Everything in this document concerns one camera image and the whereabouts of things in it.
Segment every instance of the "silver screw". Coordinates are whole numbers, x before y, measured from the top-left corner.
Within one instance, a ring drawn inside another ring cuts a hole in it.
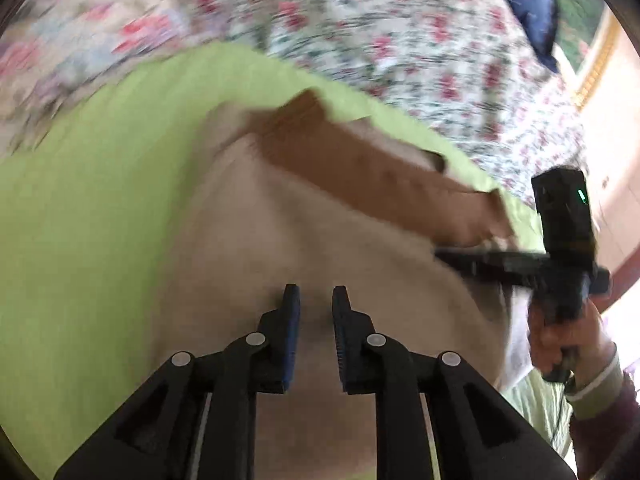
[[[382,334],[371,334],[367,336],[367,343],[371,346],[384,346],[386,343],[386,337]]]
[[[245,338],[245,341],[248,345],[260,346],[262,343],[267,341],[267,338],[260,332],[252,332]]]
[[[444,352],[441,359],[448,366],[458,366],[460,364],[460,356],[455,352]]]
[[[191,356],[188,352],[178,352],[171,357],[171,364],[174,366],[184,366],[191,362]]]

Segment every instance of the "human hand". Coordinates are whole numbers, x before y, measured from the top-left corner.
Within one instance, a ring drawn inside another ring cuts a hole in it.
[[[562,347],[578,348],[574,365],[575,386],[578,390],[596,378],[609,365],[616,346],[604,330],[600,313],[587,300],[583,315],[575,321],[545,326],[540,306],[529,306],[529,346],[531,362],[543,374],[562,361]]]

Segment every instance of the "olive green cuff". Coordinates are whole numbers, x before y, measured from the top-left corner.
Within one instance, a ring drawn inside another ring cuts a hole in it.
[[[564,389],[566,400],[574,409],[577,419],[593,418],[615,402],[622,390],[624,374],[620,367],[618,349],[607,367],[591,383],[579,391],[571,378]]]

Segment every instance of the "beige garment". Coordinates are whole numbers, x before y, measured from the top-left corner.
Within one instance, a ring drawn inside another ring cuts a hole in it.
[[[347,479],[375,465],[374,398],[348,397],[338,378],[335,285],[347,286],[353,308],[368,313],[379,332],[426,355],[457,351],[494,384],[509,338],[500,289],[465,286],[413,229],[422,218],[428,229],[440,229],[434,236],[457,235],[462,245],[491,232],[508,236],[501,203],[430,171],[431,157],[420,150],[407,162],[398,158],[406,145],[389,155],[384,142],[367,144],[366,122],[350,133],[318,113],[314,98],[300,99],[294,103],[303,114],[289,105],[249,113],[227,104],[207,118],[198,185],[154,320],[156,365],[175,351],[221,351],[278,306],[286,283],[300,286],[292,388],[284,396],[258,396],[258,480]],[[313,153],[297,158],[305,142]],[[315,173],[322,168],[330,175]],[[414,185],[400,189],[405,177]],[[455,219],[428,218],[444,214],[441,200],[457,207],[465,198],[485,221],[472,207],[450,210]]]

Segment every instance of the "floral blanket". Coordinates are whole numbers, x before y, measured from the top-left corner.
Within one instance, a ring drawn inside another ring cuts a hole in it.
[[[27,0],[0,39],[0,145],[33,146],[61,106],[211,40],[402,108],[529,204],[534,174],[582,163],[577,111],[505,0]]]

